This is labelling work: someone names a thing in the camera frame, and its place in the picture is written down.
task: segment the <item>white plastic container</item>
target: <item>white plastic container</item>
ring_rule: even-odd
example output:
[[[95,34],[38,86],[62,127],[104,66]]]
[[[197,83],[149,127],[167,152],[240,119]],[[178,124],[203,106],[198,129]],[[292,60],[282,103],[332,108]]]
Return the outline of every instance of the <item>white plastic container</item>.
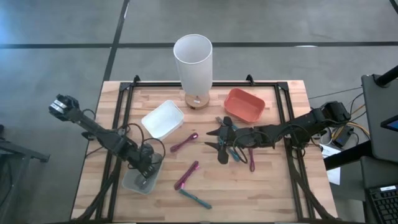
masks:
[[[167,100],[141,119],[153,138],[163,140],[184,122],[184,114],[173,101]]]

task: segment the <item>concrete floor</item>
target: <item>concrete floor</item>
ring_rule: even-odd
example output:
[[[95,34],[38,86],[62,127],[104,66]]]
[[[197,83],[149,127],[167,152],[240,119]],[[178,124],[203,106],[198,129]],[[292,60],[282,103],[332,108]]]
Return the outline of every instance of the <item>concrete floor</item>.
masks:
[[[112,43],[123,0],[0,1],[0,44]],[[120,43],[175,42],[189,33],[213,42],[398,40],[388,0],[131,0]],[[0,123],[6,138],[51,154],[32,162],[13,223],[69,219],[87,141],[48,114],[58,93],[95,109],[110,49],[0,49]],[[305,80],[308,96],[360,86],[360,76],[397,65],[398,47],[214,49],[214,79]],[[171,49],[119,49],[110,80],[177,80]],[[310,100],[348,103],[361,90]],[[362,100],[356,101],[359,106]],[[366,118],[358,120],[367,127]],[[361,221],[361,203],[336,198],[339,216]]]

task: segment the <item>teal marker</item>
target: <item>teal marker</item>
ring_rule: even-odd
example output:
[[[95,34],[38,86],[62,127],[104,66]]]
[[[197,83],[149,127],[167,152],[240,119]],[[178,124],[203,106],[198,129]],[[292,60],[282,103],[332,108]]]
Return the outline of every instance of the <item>teal marker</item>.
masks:
[[[180,194],[185,195],[189,198],[194,199],[195,201],[197,201],[199,204],[201,204],[202,206],[204,206],[207,209],[212,209],[212,206],[202,200],[200,200],[198,197],[186,192],[184,189],[180,189],[178,192],[180,192]]]

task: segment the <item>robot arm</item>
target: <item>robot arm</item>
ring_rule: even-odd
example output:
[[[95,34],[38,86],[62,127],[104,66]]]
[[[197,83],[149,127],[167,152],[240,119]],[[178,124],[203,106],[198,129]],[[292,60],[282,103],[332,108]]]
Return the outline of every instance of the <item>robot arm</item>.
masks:
[[[98,142],[115,156],[128,161],[146,179],[156,172],[151,164],[154,150],[149,144],[138,146],[124,135],[124,130],[108,130],[101,127],[91,118],[85,116],[79,109],[79,102],[71,96],[58,95],[49,106],[50,114],[61,121],[71,121],[78,124],[89,133],[96,136]]]
[[[326,127],[344,126],[350,119],[351,116],[344,105],[337,101],[325,103],[305,115],[280,125],[255,126],[234,131],[231,118],[224,117],[225,126],[207,133],[208,135],[219,136],[222,144],[213,142],[205,142],[205,144],[217,149],[218,161],[226,164],[228,163],[226,147],[275,147],[275,142],[289,134],[292,146],[301,148],[311,140],[312,135],[319,133]]]

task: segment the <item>orange bowl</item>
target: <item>orange bowl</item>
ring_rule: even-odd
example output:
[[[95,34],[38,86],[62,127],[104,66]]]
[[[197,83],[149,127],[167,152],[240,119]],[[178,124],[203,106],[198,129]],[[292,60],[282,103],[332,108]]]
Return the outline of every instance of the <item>orange bowl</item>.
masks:
[[[247,123],[259,120],[266,103],[241,89],[232,89],[224,101],[225,110]]]

